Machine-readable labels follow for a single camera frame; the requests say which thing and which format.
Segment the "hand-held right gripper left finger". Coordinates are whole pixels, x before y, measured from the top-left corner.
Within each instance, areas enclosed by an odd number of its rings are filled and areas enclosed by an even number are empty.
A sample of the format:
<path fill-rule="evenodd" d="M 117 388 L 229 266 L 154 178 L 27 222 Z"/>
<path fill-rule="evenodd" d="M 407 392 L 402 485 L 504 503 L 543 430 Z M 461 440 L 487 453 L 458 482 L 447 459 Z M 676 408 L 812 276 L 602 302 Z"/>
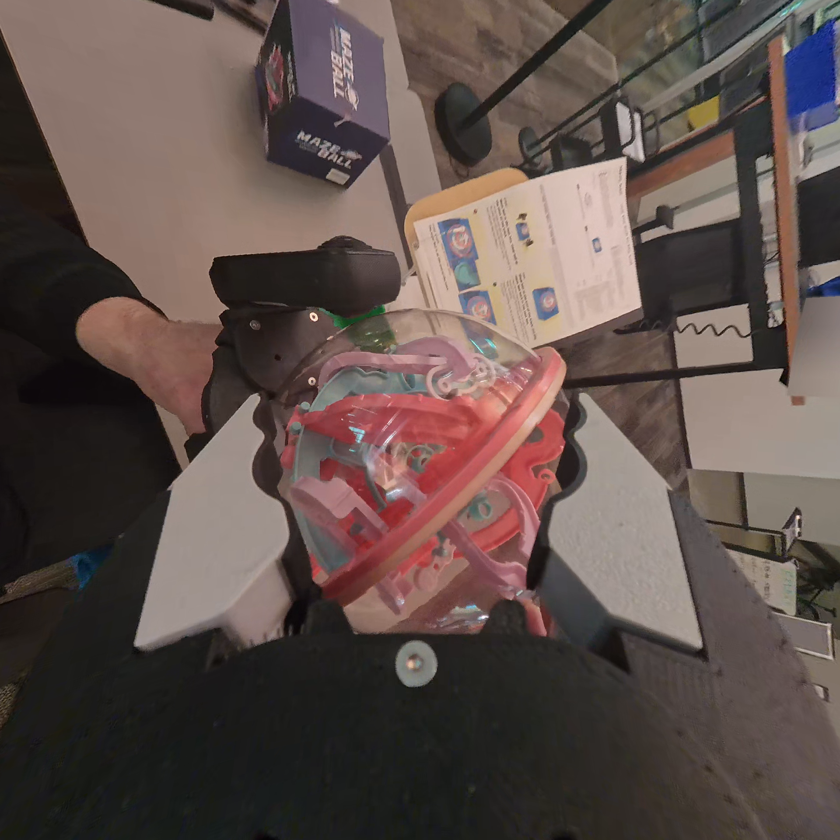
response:
<path fill-rule="evenodd" d="M 252 395 L 172 484 L 137 649 L 209 631 L 250 648 L 299 629 L 312 571 L 280 495 L 278 437 L 270 399 Z"/>

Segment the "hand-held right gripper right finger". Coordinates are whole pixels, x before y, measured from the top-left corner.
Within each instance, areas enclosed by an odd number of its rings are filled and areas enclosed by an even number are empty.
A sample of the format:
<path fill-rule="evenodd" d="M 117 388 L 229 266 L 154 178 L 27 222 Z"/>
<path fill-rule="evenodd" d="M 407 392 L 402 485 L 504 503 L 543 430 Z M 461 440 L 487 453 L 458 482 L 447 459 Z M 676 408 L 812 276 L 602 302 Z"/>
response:
<path fill-rule="evenodd" d="M 630 633 L 703 647 L 664 478 L 588 395 L 572 395 L 558 478 L 528 562 L 528 588 L 572 644 Z"/>

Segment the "clear red maze ball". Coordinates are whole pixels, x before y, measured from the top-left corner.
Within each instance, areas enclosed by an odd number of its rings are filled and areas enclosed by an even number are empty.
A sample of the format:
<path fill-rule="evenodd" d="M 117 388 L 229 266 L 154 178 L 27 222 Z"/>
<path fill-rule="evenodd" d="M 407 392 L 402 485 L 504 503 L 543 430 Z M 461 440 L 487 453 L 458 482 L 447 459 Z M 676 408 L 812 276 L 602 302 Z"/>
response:
<path fill-rule="evenodd" d="M 358 634 L 470 634 L 527 587 L 564 449 L 567 365 L 447 311 L 375 314 L 299 363 L 280 491 Z"/>

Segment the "person's left hand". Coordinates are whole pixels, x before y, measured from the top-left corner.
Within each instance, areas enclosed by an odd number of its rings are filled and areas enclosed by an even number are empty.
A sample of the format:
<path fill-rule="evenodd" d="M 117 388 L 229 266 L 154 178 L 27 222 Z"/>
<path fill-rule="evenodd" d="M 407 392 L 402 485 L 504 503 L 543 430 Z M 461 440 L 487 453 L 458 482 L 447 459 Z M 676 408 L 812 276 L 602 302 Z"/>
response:
<path fill-rule="evenodd" d="M 143 301 L 112 297 L 79 317 L 81 349 L 131 380 L 187 434 L 205 430 L 203 392 L 213 370 L 220 322 L 170 320 Z"/>

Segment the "wooden tilting book stand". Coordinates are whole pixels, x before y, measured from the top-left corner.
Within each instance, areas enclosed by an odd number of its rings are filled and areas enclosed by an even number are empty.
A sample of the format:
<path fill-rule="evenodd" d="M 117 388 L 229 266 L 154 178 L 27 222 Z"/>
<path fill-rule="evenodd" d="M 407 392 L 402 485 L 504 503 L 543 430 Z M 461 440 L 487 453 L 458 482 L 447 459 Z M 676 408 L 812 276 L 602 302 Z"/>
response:
<path fill-rule="evenodd" d="M 419 244 L 414 225 L 426 218 L 454 211 L 464 205 L 526 183 L 528 180 L 528 177 L 519 169 L 503 167 L 426 196 L 408 209 L 403 226 L 408 246 L 408 259 L 411 264 L 411 272 L 417 277 L 417 285 L 427 308 L 432 305 L 433 301 L 424 288 L 422 274 L 417 266 L 416 253 Z"/>

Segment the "blue cardboard box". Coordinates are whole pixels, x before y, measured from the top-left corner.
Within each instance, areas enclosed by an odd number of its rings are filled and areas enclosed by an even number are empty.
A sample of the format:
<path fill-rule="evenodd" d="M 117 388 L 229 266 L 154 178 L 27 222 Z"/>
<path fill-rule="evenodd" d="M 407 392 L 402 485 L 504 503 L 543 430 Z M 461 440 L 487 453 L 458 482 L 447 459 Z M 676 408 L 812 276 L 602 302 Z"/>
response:
<path fill-rule="evenodd" d="M 391 141 L 383 46 L 330 2 L 278 2 L 255 64 L 266 160 L 354 184 Z"/>

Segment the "black pole stand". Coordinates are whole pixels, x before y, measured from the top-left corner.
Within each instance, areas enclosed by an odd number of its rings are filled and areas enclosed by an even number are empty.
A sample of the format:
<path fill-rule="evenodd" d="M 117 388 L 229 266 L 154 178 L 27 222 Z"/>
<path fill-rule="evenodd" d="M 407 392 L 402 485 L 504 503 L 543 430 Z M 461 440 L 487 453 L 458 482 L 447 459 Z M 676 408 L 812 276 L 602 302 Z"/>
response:
<path fill-rule="evenodd" d="M 482 100 L 463 82 L 449 84 L 434 103 L 436 131 L 448 155 L 466 167 L 483 162 L 492 149 L 490 113 L 573 38 L 582 34 L 611 4 L 610 1 L 588 2 Z"/>

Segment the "printed instruction sheet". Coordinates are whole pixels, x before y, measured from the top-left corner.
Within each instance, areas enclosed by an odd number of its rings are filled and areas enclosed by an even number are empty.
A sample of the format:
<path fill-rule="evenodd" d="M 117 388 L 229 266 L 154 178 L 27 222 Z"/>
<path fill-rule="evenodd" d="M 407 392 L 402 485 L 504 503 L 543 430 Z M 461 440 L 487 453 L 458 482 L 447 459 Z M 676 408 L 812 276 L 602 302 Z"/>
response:
<path fill-rule="evenodd" d="M 531 348 L 642 314 L 625 158 L 528 179 L 414 227 L 431 308 Z"/>

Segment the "wooden shelf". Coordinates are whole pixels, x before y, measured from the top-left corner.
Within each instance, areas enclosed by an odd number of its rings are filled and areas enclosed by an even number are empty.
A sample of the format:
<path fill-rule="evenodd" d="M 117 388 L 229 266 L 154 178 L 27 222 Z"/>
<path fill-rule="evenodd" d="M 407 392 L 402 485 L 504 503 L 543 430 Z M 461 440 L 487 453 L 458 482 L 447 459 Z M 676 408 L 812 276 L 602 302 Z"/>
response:
<path fill-rule="evenodd" d="M 699 375 L 780 370 L 793 361 L 800 326 L 800 236 L 795 148 L 791 146 L 784 71 L 785 39 L 777 35 L 766 48 L 769 91 L 733 113 L 722 123 L 694 133 L 672 145 L 639 171 L 629 175 L 626 196 L 640 199 L 732 157 L 740 207 L 741 252 L 749 307 L 749 362 L 682 367 L 652 374 L 633 374 L 633 382 L 683 379 Z M 763 228 L 761 225 L 757 161 L 769 156 L 773 169 L 773 209 L 783 304 L 783 321 L 770 328 L 770 304 L 764 285 Z"/>

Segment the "blue storage bin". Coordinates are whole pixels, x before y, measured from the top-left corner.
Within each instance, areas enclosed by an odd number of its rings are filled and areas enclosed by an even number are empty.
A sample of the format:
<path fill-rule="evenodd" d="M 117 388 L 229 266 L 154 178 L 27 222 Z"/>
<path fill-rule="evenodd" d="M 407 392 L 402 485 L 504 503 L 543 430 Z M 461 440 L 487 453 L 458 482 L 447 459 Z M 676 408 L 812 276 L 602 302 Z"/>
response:
<path fill-rule="evenodd" d="M 838 20 L 830 19 L 784 58 L 787 118 L 793 133 L 838 120 Z"/>

